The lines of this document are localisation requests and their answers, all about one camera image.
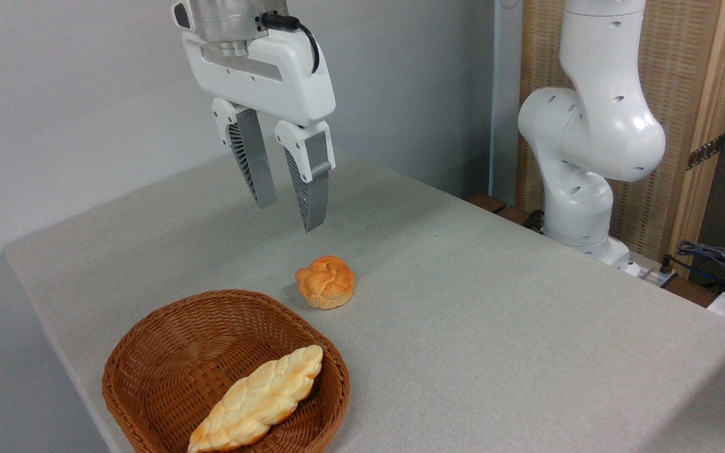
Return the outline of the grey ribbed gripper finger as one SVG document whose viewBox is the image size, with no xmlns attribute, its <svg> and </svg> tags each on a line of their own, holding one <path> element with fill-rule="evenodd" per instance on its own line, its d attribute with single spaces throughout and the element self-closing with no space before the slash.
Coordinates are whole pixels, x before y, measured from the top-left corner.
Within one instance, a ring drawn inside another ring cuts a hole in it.
<svg viewBox="0 0 725 453">
<path fill-rule="evenodd" d="M 330 171 L 336 167 L 330 127 L 325 121 L 300 127 L 280 120 L 274 127 L 282 144 L 306 232 L 325 221 Z"/>
<path fill-rule="evenodd" d="M 212 112 L 220 140 L 233 152 L 258 207 L 264 209 L 275 203 L 273 175 L 257 111 L 216 98 L 212 103 Z"/>
</svg>

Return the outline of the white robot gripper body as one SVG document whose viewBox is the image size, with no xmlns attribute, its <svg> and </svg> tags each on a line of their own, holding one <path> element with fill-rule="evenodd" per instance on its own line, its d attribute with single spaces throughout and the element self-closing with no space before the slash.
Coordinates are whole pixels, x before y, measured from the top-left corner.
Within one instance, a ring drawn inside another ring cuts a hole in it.
<svg viewBox="0 0 725 453">
<path fill-rule="evenodd" d="M 334 111 L 322 50 L 285 1 L 178 1 L 172 14 L 207 94 L 302 127 Z"/>
</svg>

